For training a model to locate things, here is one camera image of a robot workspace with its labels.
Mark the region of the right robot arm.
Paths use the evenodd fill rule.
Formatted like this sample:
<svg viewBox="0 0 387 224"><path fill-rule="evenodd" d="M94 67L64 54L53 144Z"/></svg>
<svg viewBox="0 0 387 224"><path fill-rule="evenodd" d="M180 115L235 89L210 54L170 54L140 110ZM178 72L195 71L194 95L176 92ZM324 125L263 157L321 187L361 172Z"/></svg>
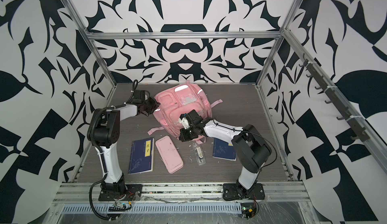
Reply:
<svg viewBox="0 0 387 224"><path fill-rule="evenodd" d="M203 119L195 110L180 115L179 122L183 126L179 136L182 142L205 136L233 145L242 164L242 171L235 184L223 185L224 200L265 198L262 184L257 179L272 154L272 148L270 142L253 125L236 127L222 124L213 118Z"/></svg>

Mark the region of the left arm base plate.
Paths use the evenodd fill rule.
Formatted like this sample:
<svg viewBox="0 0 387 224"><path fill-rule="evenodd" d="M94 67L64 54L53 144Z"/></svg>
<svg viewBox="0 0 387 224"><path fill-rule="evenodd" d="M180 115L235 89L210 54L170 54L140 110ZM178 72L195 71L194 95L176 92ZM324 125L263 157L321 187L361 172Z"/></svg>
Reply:
<svg viewBox="0 0 387 224"><path fill-rule="evenodd" d="M132 201L142 195L142 184L125 184L114 185L114 184L101 184L101 192L99 195L99 201Z"/></svg>

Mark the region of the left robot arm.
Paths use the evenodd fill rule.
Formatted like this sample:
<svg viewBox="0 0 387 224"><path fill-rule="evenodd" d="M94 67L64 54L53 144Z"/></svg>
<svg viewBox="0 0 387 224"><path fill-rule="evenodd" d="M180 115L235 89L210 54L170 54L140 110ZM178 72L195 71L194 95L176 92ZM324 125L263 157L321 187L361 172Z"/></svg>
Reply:
<svg viewBox="0 0 387 224"><path fill-rule="evenodd" d="M102 180L99 181L104 192L126 193L124 174L120 168L117 142L121 132L121 120L143 114L149 116L160 106L156 99L145 90L132 90L130 99L118 106L96 109L87 131L99 156Z"/></svg>

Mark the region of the pink student backpack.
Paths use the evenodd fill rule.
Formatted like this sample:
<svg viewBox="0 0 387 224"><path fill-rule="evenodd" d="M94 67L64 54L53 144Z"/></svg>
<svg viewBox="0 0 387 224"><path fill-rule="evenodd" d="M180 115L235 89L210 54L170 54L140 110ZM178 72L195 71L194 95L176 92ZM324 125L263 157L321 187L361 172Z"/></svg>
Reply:
<svg viewBox="0 0 387 224"><path fill-rule="evenodd" d="M180 115L195 110L204 119L212 117L212 108L223 102L219 99L210 103L203 89L189 82L160 92L155 99L160 106L154 111L153 116L161 126L150 129L148 134L166 130L175 138L179 137L180 129L183 128L179 122Z"/></svg>

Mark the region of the blue book yellow label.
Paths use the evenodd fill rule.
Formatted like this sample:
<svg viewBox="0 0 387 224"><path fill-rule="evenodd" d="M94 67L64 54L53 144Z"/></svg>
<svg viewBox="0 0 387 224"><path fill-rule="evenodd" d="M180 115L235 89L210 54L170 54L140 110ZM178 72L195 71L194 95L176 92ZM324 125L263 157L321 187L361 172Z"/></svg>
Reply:
<svg viewBox="0 0 387 224"><path fill-rule="evenodd" d="M232 143L217 138L214 139L213 143L213 157L230 161L236 161L237 159L236 151Z"/></svg>

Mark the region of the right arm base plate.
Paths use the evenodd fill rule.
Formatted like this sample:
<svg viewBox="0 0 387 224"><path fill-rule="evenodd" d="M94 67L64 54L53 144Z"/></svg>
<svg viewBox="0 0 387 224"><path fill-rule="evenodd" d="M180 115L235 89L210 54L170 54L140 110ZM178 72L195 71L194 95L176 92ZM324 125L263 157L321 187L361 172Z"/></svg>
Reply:
<svg viewBox="0 0 387 224"><path fill-rule="evenodd" d="M222 198L225 201L234 201L234 200L264 200L265 192L263 185L260 183L255 183L250 189L245 189L239 183L228 183L223 184L223 195Z"/></svg>

